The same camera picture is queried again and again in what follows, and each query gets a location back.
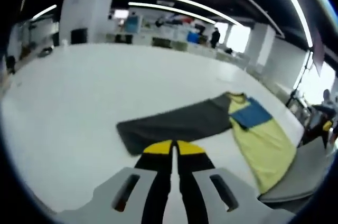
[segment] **wall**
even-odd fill
[[[155,20],[160,18],[161,16],[167,17],[173,15],[173,12],[164,11],[164,10],[156,10],[156,9],[148,9],[142,7],[130,7],[129,13],[135,12],[137,15],[146,15],[147,17],[154,18]]]
[[[7,47],[7,54],[15,57],[17,61],[21,52],[21,41],[19,41],[19,26],[18,23],[12,27],[10,39]]]
[[[118,29],[118,21],[108,20],[99,30],[100,33],[114,33]]]
[[[249,40],[245,49],[245,54],[250,58],[250,64],[260,67],[270,54],[271,44],[274,41],[276,32],[272,27],[262,23],[256,23],[255,27],[250,31]]]
[[[36,44],[42,43],[45,38],[50,37],[52,34],[59,30],[59,23],[53,22],[52,19],[45,19],[33,23],[36,28],[31,30],[31,42]]]
[[[306,51],[275,38],[262,74],[286,88],[292,89],[301,71]]]
[[[96,33],[106,32],[107,30],[112,32],[116,28],[116,23],[108,20],[111,1],[112,0],[95,0],[93,28]]]
[[[26,21],[22,26],[22,46],[28,46],[30,40],[30,23]]]
[[[60,18],[60,40],[68,40],[74,29],[89,27],[93,15],[94,0],[63,0]]]

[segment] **yellow cloth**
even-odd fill
[[[328,130],[330,130],[331,126],[332,126],[332,122],[331,121],[327,121],[325,123],[325,125],[323,126],[323,130],[327,132]]]
[[[250,104],[245,96],[227,95],[232,99],[229,114]],[[267,192],[288,170],[296,155],[296,147],[273,118],[249,130],[242,129],[232,118],[230,121],[234,138],[255,175],[260,192]]]
[[[203,148],[189,142],[177,141],[177,144],[180,149],[180,155],[205,154],[205,150]]]

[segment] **desk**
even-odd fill
[[[230,54],[225,53],[224,51],[217,51],[216,49],[212,49],[210,47],[196,44],[196,43],[191,43],[184,39],[180,38],[168,38],[167,36],[162,35],[161,33],[156,33],[156,32],[149,32],[149,33],[137,33],[137,34],[132,34],[132,33],[127,33],[127,32],[115,32],[112,34],[102,34],[98,38],[98,42],[110,42],[114,43],[114,39],[116,35],[132,35],[133,36],[133,45],[145,45],[145,46],[152,46],[152,40],[153,38],[158,38],[158,39],[165,39],[165,40],[170,40],[172,43],[173,42],[180,42],[182,44],[186,45],[185,51],[196,54],[196,55],[201,55],[207,58],[216,58],[216,53],[222,53],[225,56],[233,58]]]
[[[138,160],[119,138],[118,122],[225,91],[256,98],[298,144],[301,124],[238,67],[186,52],[125,44],[58,47],[24,66],[2,100],[5,140],[21,178],[42,202],[56,212],[76,209],[90,201],[95,187]],[[233,172],[258,195],[231,130],[195,143],[216,167]],[[176,172],[174,166],[164,223],[173,223],[173,218],[184,223]]]

